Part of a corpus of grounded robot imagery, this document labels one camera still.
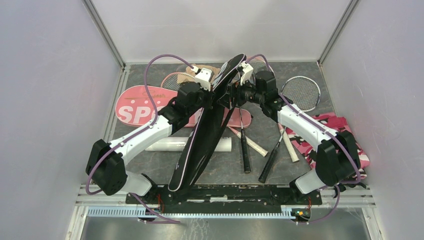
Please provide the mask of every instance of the tennis racket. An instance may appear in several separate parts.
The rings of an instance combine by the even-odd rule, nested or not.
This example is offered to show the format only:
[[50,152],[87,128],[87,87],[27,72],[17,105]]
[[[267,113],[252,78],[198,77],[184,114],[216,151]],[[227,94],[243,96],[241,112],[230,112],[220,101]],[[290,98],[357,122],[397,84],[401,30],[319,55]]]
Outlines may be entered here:
[[[297,107],[303,112],[309,112],[314,110],[321,99],[321,90],[318,84],[305,76],[294,76],[287,80],[281,88],[281,94],[286,98],[293,101]],[[299,161],[296,155],[295,149],[290,142],[289,136],[284,131],[283,126],[278,124],[280,133],[285,146],[287,147],[288,153],[290,154],[291,161],[296,163]]]

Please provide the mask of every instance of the racket strings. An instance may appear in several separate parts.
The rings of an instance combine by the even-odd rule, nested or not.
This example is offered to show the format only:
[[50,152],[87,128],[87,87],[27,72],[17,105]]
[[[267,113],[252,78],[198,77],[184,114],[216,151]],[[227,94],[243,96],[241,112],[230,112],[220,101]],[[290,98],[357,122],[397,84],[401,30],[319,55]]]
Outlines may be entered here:
[[195,78],[190,74],[184,72],[174,72],[165,77],[160,87],[164,89],[178,91],[182,83],[194,82],[194,80]]
[[302,111],[313,110],[320,101],[320,89],[307,77],[289,79],[281,89],[281,93],[293,101]]

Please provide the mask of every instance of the gray speckled surface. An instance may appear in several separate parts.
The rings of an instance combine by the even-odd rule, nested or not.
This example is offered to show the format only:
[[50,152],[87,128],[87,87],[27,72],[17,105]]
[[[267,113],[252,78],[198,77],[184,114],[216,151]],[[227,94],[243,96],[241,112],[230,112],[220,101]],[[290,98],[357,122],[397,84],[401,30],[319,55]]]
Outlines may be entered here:
[[[202,64],[218,68],[222,65],[221,63]],[[294,76],[306,76],[316,81],[321,89],[321,102],[316,109],[308,112],[308,114],[316,115],[333,111],[330,96],[316,62],[271,62],[270,65],[275,72],[278,88],[281,88],[285,81]],[[145,67],[146,65],[131,66],[126,89],[143,84]],[[148,84],[159,86],[168,74],[185,72],[185,67],[182,64],[152,65],[147,76]],[[263,115],[259,106],[255,104],[247,103],[242,108],[247,109],[253,116],[251,125],[245,129],[246,135],[267,151],[271,151],[280,138],[277,124]],[[134,127],[124,125],[118,121],[113,138],[119,138],[134,129]],[[190,132],[191,128],[185,127],[174,136],[186,137]],[[228,129],[225,130],[223,137],[231,137],[232,151],[214,153],[197,184],[259,184],[258,177],[265,166],[268,156],[262,157],[249,147],[252,172],[244,174],[240,139]],[[144,151],[129,163],[127,169],[134,173],[145,173],[157,184],[167,184],[171,179],[180,154],[180,152]],[[305,159],[299,153],[297,155],[300,158],[300,162],[292,163],[286,147],[282,144],[266,184],[288,184],[296,177],[309,171],[310,168]]]

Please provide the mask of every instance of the black racket handle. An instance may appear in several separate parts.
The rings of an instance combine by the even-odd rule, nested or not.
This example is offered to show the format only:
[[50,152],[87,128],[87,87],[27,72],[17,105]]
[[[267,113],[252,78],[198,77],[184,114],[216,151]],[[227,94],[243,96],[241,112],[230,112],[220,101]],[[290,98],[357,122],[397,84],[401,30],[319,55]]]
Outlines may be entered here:
[[278,153],[278,146],[275,146],[269,155],[268,161],[266,161],[265,167],[262,170],[262,173],[259,176],[258,181],[261,183],[265,183],[268,178],[268,174],[270,174],[271,168],[273,167],[274,161],[276,160]]
[[251,163],[249,162],[248,141],[244,129],[241,130],[241,155],[243,157],[243,168],[245,174],[251,173]]

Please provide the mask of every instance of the black mounting base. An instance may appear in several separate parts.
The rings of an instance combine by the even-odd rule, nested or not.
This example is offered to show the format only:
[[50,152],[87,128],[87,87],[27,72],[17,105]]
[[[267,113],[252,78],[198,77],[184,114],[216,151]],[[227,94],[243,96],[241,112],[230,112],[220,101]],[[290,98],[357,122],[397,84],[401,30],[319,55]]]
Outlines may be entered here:
[[[316,190],[294,201],[287,185],[194,185],[185,192],[169,191],[168,185],[158,185],[154,194],[160,195],[165,213],[181,214],[281,213],[281,205],[307,206],[308,197],[312,205],[323,204]],[[125,203],[139,204],[128,195]],[[158,204],[158,198],[146,203]]]

